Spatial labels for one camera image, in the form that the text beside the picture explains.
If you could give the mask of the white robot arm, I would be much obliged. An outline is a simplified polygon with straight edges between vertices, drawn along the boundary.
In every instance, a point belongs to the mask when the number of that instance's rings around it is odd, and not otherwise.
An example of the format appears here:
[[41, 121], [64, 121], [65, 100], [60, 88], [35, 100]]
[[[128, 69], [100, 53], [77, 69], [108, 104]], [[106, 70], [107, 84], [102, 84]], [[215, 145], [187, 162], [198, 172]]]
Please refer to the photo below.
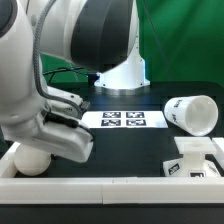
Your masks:
[[94, 136], [88, 102], [52, 88], [43, 54], [99, 74], [95, 86], [133, 94], [148, 86], [136, 0], [0, 0], [0, 127], [5, 139], [76, 162]]

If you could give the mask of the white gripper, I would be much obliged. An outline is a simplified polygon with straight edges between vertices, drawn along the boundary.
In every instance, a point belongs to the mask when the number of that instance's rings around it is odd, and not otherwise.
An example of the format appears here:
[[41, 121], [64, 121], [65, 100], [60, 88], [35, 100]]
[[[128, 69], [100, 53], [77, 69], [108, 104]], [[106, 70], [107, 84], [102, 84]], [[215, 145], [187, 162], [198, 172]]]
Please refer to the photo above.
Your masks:
[[41, 114], [17, 124], [2, 124], [4, 138], [78, 162], [88, 160], [94, 135], [79, 119]]

